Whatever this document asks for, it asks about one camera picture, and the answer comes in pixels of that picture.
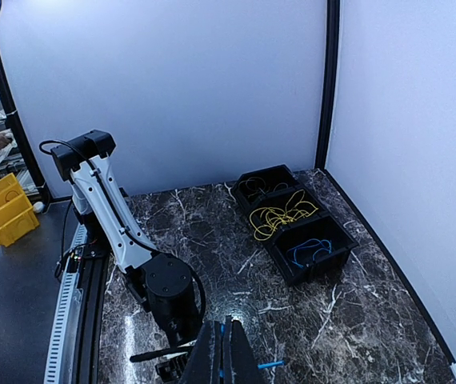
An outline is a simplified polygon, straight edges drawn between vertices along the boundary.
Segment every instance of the marble tabletop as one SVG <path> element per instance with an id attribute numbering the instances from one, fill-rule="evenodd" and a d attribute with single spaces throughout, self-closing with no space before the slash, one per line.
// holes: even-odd
<path id="1" fill-rule="evenodd" d="M 162 251 L 198 272 L 206 318 L 239 319 L 269 383 L 452 383 L 448 361 L 404 285 L 328 178 L 303 181 L 358 240 L 342 271 L 288 287 L 230 192 L 215 184 L 132 198 L 130 208 Z M 132 354 L 167 347 L 166 337 L 110 265 L 102 314 L 99 381 L 160 382 L 158 361 Z"/>

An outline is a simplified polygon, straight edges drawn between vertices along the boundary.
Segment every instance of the white wall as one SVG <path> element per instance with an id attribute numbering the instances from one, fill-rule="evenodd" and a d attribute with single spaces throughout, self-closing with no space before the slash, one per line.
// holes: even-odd
<path id="1" fill-rule="evenodd" d="M 130 194 L 314 164 L 325 1 L 4 3 L 2 61 L 35 152 L 109 131 Z M 36 157 L 52 191 L 69 194 Z"/>
<path id="2" fill-rule="evenodd" d="M 349 0 L 327 169 L 456 358 L 456 2 Z"/>

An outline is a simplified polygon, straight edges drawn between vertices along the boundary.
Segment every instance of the black vertical beam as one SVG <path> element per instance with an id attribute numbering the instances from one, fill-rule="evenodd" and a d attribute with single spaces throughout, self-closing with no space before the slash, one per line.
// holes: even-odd
<path id="1" fill-rule="evenodd" d="M 324 88 L 322 89 L 321 121 L 318 128 L 315 168 L 326 168 L 333 117 L 334 91 L 337 83 L 338 32 L 340 27 L 340 0 L 327 0 L 326 57 Z"/>
<path id="2" fill-rule="evenodd" d="M 14 139 L 18 144 L 20 153 L 23 156 L 24 162 L 26 163 L 27 169 L 32 177 L 34 184 L 38 186 L 38 190 L 42 195 L 44 202 L 50 202 L 52 194 L 48 186 L 45 183 L 42 171 L 39 168 L 34 153 L 30 148 L 29 141 L 27 140 L 26 132 L 23 129 L 22 122 L 18 116 L 16 106 L 14 104 L 13 95 L 11 94 L 10 86 L 7 82 L 6 72 L 2 65 L 0 55 L 0 100 L 6 113 L 6 127 L 11 128 Z"/>

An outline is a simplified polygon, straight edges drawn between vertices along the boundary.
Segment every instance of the black metal frame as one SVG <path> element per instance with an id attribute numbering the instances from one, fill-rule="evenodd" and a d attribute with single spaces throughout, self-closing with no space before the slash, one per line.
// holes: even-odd
<path id="1" fill-rule="evenodd" d="M 14 104 L 13 95 L 11 94 L 10 86 L 7 81 L 6 72 L 4 71 L 4 66 L 2 65 L 1 55 L 0 55 L 0 100 L 2 106 L 4 107 L 4 112 L 6 113 L 6 127 L 11 128 L 13 132 L 14 139 L 18 144 L 20 153 L 23 156 L 23 159 L 26 163 L 27 169 L 32 177 L 35 185 L 37 186 L 43 201 L 51 202 L 53 201 L 52 193 L 48 188 L 43 174 L 39 168 L 38 162 L 34 157 L 34 153 L 30 148 L 29 141 L 27 140 L 26 132 L 23 129 L 22 122 L 18 116 L 16 106 Z"/>
<path id="2" fill-rule="evenodd" d="M 449 363 L 456 362 L 452 352 L 450 351 L 445 339 L 443 338 L 434 320 L 429 314 L 429 311 L 424 306 L 422 300 L 414 290 L 410 281 L 407 279 L 404 272 L 401 270 L 393 255 L 388 251 L 385 244 L 376 234 L 375 230 L 370 226 L 369 222 L 365 219 L 360 210 L 349 198 L 344 189 L 338 184 L 330 172 L 326 169 L 326 158 L 330 144 L 331 124 L 333 118 L 334 96 L 336 90 L 336 77 L 338 68 L 338 41 L 340 32 L 340 0 L 327 0 L 327 23 L 326 23 L 326 58 L 324 69 L 324 88 L 322 90 L 322 108 L 320 117 L 320 126 L 318 130 L 317 153 L 315 157 L 315 168 L 323 170 L 328 179 L 333 183 L 334 187 L 349 204 L 352 211 L 356 214 L 358 219 L 362 222 L 366 230 L 368 230 L 372 239 L 378 244 L 381 251 L 384 253 L 397 276 L 400 278 L 402 284 L 407 289 L 411 298 L 413 299 L 418 310 L 426 320 L 430 331 L 436 338 L 436 341 L 442 348 L 443 353 L 449 360 Z"/>

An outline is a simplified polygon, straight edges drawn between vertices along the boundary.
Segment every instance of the black container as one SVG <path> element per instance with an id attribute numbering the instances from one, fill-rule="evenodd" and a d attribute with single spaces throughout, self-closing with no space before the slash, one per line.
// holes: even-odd
<path id="1" fill-rule="evenodd" d="M 273 166 L 243 174 L 235 183 L 232 194 L 245 214 L 254 209 L 254 205 L 270 194 L 299 186 L 287 166 Z"/>
<path id="2" fill-rule="evenodd" d="M 302 210 L 311 210 L 314 213 L 308 218 L 300 218 L 296 222 L 301 222 L 309 218 L 320 217 L 327 214 L 323 205 L 317 201 L 317 199 L 312 195 L 312 193 L 304 186 L 299 185 L 292 188 L 287 188 L 286 190 L 276 191 L 272 194 L 268 194 L 266 198 L 260 199 L 257 203 L 253 204 L 253 210 L 247 213 L 250 225 L 251 223 L 253 223 L 256 225 L 256 227 L 261 227 L 264 224 L 265 221 L 261 220 L 259 217 L 260 211 L 257 211 L 253 214 L 253 212 L 255 210 L 258 210 L 259 208 L 275 207 L 285 210 L 288 207 L 288 209 L 291 209 L 297 202 L 300 202 L 301 200 L 312 203 L 314 206 L 317 207 L 317 210 L 314 210 L 314 208 L 308 204 L 302 203 L 300 206 L 298 206 L 298 208 Z M 266 232 L 265 227 L 261 228 L 261 231 L 270 234 L 270 231 Z M 269 242 L 275 239 L 276 233 L 264 242 Z M 257 234 L 257 237 L 263 239 L 265 236 L 263 234 Z"/>
<path id="3" fill-rule="evenodd" d="M 330 240 L 332 251 L 328 254 L 321 251 L 313 260 L 316 250 L 300 250 L 296 253 L 294 263 L 293 252 L 288 250 L 316 238 Z M 275 235 L 273 244 L 268 247 L 270 256 L 278 267 L 287 285 L 295 286 L 301 282 L 309 282 L 323 275 L 328 270 L 342 268 L 349 257 L 350 251 L 358 244 L 331 216 L 308 218 L 283 226 Z"/>

